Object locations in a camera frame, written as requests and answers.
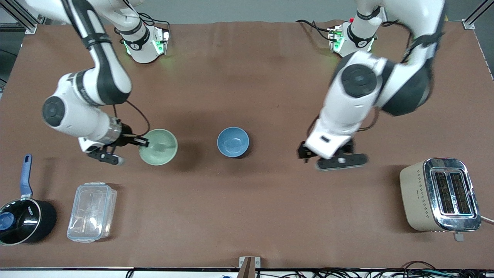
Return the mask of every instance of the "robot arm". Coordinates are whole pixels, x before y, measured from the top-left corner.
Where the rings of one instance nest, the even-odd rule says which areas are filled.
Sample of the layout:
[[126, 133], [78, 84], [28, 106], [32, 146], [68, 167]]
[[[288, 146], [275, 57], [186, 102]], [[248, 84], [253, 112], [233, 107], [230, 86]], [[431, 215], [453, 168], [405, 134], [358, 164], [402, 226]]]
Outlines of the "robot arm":
[[[87, 0], [119, 31], [127, 53], [138, 63], [149, 63], [166, 53], [169, 30], [144, 24], [133, 8], [143, 0]], [[60, 0], [26, 0], [40, 14], [71, 24]]]
[[[381, 11], [379, 5], [397, 16], [413, 34], [406, 64], [358, 50], [370, 49], [368, 43], [381, 24], [381, 20], [372, 21]], [[335, 70], [313, 130], [301, 145], [308, 148], [309, 157], [333, 158], [351, 140], [373, 106], [394, 116], [404, 115], [415, 111], [429, 96], [432, 60], [442, 34], [444, 0], [357, 0], [357, 6], [355, 20], [345, 22], [341, 35], [336, 35], [335, 51], [346, 55]]]
[[119, 164], [121, 158], [100, 148], [127, 143], [146, 145], [147, 141], [133, 136], [129, 126], [98, 106], [124, 103], [132, 87], [130, 78], [91, 4], [86, 0], [61, 0], [61, 4], [64, 13], [60, 18], [73, 25], [94, 67], [60, 78], [55, 93], [43, 105], [43, 119], [55, 130], [79, 137], [82, 151], [90, 156]]

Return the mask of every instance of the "metal frame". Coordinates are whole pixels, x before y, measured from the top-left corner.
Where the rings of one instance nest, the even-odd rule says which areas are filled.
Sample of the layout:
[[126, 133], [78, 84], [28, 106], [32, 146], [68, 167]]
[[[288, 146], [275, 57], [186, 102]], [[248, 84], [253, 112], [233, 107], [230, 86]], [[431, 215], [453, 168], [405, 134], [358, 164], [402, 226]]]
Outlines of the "metal frame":
[[474, 22], [493, 4], [494, 0], [484, 0], [484, 2], [482, 2], [482, 4], [480, 4], [480, 6], [472, 12], [472, 14], [470, 14], [466, 19], [461, 20], [463, 28], [465, 30], [475, 29]]
[[2, 31], [4, 29], [7, 29], [7, 31], [20, 31], [20, 27], [22, 26], [26, 30], [26, 34], [34, 34], [36, 33], [37, 25], [44, 22], [43, 16], [38, 15], [35, 18], [17, 0], [0, 0], [0, 6], [18, 22], [14, 24], [3, 24], [0, 26]]

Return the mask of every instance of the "white cable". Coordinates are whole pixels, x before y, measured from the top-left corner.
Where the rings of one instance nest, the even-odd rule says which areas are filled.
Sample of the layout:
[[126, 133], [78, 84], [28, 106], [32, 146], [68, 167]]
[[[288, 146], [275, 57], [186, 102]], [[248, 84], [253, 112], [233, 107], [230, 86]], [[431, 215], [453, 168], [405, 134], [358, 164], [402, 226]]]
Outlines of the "white cable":
[[493, 224], [494, 225], [494, 220], [490, 219], [490, 218], [487, 218], [487, 217], [484, 217], [484, 216], [481, 216], [482, 220], [484, 220], [485, 222], [489, 223], [489, 224]]

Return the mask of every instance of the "brown table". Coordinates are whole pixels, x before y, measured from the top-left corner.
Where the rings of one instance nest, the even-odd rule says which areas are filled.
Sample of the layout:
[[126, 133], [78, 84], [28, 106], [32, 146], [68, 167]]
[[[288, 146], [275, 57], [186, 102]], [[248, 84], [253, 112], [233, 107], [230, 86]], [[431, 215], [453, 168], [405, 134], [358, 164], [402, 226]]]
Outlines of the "brown table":
[[[92, 66], [70, 26], [26, 36], [0, 101], [0, 203], [19, 197], [21, 160], [34, 157], [34, 197], [53, 202], [58, 223], [43, 242], [0, 248], [0, 266], [230, 267], [242, 255], [264, 267], [399, 267], [424, 260], [440, 268], [494, 268], [494, 227], [458, 243], [451, 234], [416, 232], [405, 218], [399, 172], [450, 156], [468, 167], [482, 213], [494, 216], [494, 84], [472, 31], [458, 22], [435, 62], [435, 90], [415, 113], [356, 135], [363, 168], [317, 172], [296, 148], [317, 115], [339, 61], [327, 42], [296, 23], [172, 26], [169, 56], [137, 64], [108, 28], [133, 82], [133, 101], [178, 138], [177, 156], [153, 167], [135, 146], [118, 149], [117, 167], [80, 152], [76, 138], [41, 119], [60, 76]], [[373, 52], [400, 60], [407, 32], [381, 28]], [[127, 104], [122, 120], [142, 132]], [[247, 130], [245, 159], [223, 157], [218, 133]], [[71, 242], [67, 225], [77, 186], [104, 181], [118, 191], [111, 237]]]

